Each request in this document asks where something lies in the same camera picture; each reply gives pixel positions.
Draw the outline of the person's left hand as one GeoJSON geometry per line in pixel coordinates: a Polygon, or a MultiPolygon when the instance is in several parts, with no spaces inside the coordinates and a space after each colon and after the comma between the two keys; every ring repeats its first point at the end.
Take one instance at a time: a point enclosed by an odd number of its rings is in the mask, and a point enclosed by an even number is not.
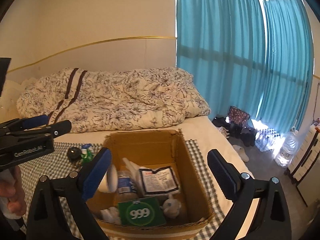
{"type": "Polygon", "coordinates": [[[7,208],[11,213],[17,216],[23,216],[26,213],[27,205],[25,202],[25,192],[22,188],[21,170],[19,166],[15,166],[13,177],[14,185],[1,180],[1,197],[7,198],[7,208]]]}

